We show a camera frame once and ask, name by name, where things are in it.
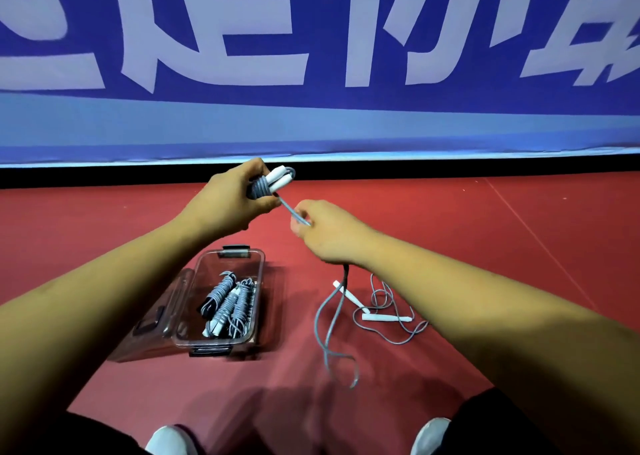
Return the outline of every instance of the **person's right hand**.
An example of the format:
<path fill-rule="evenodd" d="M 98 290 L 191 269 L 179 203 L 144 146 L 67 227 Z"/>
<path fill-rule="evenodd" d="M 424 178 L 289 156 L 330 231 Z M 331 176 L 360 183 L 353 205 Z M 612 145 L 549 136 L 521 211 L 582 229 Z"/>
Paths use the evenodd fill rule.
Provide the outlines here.
<path fill-rule="evenodd" d="M 321 260 L 331 264 L 358 264 L 374 231 L 346 210 L 325 200 L 303 200 L 296 212 L 311 225 L 291 217 L 291 230 Z"/>

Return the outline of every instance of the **black strip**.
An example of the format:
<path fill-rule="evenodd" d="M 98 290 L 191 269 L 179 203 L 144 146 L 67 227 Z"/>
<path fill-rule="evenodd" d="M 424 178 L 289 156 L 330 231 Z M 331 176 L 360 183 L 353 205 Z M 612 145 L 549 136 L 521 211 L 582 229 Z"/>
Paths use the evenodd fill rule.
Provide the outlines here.
<path fill-rule="evenodd" d="M 316 161 L 288 165 L 296 180 L 495 177 L 640 170 L 640 154 L 561 158 Z M 123 165 L 113 167 L 0 168 L 0 188 L 203 183 L 233 165 Z"/>

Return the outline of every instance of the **hand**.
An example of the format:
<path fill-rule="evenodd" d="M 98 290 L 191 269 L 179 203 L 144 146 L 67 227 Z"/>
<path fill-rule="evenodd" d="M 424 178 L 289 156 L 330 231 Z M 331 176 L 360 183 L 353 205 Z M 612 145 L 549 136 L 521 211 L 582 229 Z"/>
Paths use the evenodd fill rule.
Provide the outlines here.
<path fill-rule="evenodd" d="M 325 200 L 303 200 L 296 207 L 311 225 L 291 218 L 291 230 L 321 260 L 331 264 L 359 264 L 374 231 L 346 210 Z"/>
<path fill-rule="evenodd" d="M 254 158 L 212 176 L 177 220 L 195 226 L 198 234 L 209 242 L 247 229 L 254 218 L 280 205 L 280 200 L 274 195 L 256 200 L 246 196 L 250 180 L 268 173 L 264 162 Z"/>

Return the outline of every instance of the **person's left hand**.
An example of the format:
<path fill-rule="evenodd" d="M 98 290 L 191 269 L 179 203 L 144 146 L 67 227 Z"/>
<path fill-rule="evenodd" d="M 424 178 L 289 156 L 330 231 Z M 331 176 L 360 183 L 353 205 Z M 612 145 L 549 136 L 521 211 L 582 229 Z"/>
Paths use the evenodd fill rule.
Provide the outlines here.
<path fill-rule="evenodd" d="M 256 200 L 246 196 L 250 180 L 268 173 L 262 159 L 254 158 L 214 175 L 176 219 L 196 227 L 207 241 L 245 230 L 254 218 L 280 205 L 274 195 Z"/>

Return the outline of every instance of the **jump rope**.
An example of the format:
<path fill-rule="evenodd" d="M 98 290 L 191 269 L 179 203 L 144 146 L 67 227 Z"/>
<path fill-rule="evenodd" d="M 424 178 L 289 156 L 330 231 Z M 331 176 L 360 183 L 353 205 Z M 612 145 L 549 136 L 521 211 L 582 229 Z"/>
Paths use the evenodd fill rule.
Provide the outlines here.
<path fill-rule="evenodd" d="M 248 187 L 247 197 L 250 199 L 259 199 L 260 197 L 266 197 L 268 195 L 275 195 L 282 205 L 291 213 L 291 215 L 300 223 L 304 225 L 311 225 L 307 220 L 305 220 L 300 214 L 298 214 L 289 204 L 287 204 L 282 198 L 276 193 L 277 190 L 284 187 L 286 184 L 292 182 L 292 180 L 296 177 L 296 171 L 291 167 L 280 166 L 275 168 L 272 172 L 270 172 L 266 176 L 262 176 L 254 181 Z M 354 363 L 354 375 L 353 381 L 351 382 L 349 388 L 354 388 L 358 384 L 358 380 L 360 378 L 360 369 L 358 368 L 358 362 L 355 357 L 351 354 L 344 354 L 337 351 L 332 351 L 329 348 L 329 341 L 331 340 L 331 335 L 333 332 L 333 328 L 335 327 L 335 322 L 340 315 L 340 311 L 342 310 L 342 305 L 344 304 L 345 295 L 350 295 L 347 290 L 347 283 L 349 278 L 349 265 L 343 265 L 344 275 L 342 276 L 342 282 L 340 282 L 336 289 L 331 293 L 320 305 L 316 312 L 316 318 L 314 319 L 314 334 L 316 335 L 316 340 L 318 345 L 323 350 L 324 357 L 324 366 L 326 370 L 329 372 L 332 378 L 335 379 L 335 375 L 330 366 L 330 358 L 346 358 Z M 249 322 L 247 319 L 251 317 L 252 305 L 249 305 L 253 302 L 253 293 L 255 291 L 255 284 L 251 278 L 246 278 L 245 280 L 237 282 L 236 275 L 230 271 L 225 271 L 221 274 L 224 278 L 221 282 L 211 291 L 211 293 L 207 296 L 204 303 L 200 306 L 200 313 L 202 316 L 207 319 L 207 325 L 203 332 L 205 337 L 217 337 L 223 328 L 229 322 L 228 333 L 231 338 L 240 338 L 246 334 L 249 328 Z M 393 290 L 388 286 L 387 283 L 382 281 L 382 288 L 376 288 L 374 286 L 374 275 L 371 274 L 371 304 L 369 307 L 360 304 L 353 311 L 353 321 L 354 323 L 360 327 L 361 329 L 372 331 L 380 335 L 384 340 L 389 342 L 390 344 L 394 344 L 396 346 L 400 346 L 402 344 L 406 344 L 409 342 L 416 334 L 419 334 L 423 330 L 427 328 L 429 322 L 426 320 L 420 321 L 412 330 L 407 328 L 404 324 L 411 322 L 415 319 L 415 312 L 411 306 L 409 307 L 411 310 L 411 317 L 401 317 L 396 299 L 394 298 Z M 338 292 L 341 293 L 340 301 L 335 310 L 335 314 L 331 320 L 331 324 L 329 325 L 329 330 L 327 330 L 326 336 L 324 337 L 324 342 L 320 337 L 318 332 L 318 323 L 320 319 L 320 315 L 324 307 L 335 297 Z M 384 315 L 381 317 L 386 317 L 386 320 L 392 319 L 393 321 L 398 321 L 400 326 L 403 328 L 405 332 L 409 334 L 405 340 L 400 342 L 395 342 L 386 337 L 381 331 L 374 329 L 372 327 L 364 326 L 358 319 L 356 318 L 356 314 L 360 311 L 365 312 L 366 315 L 371 318 L 370 310 L 374 310 L 376 314 L 387 308 L 393 307 L 396 311 L 396 315 Z"/>

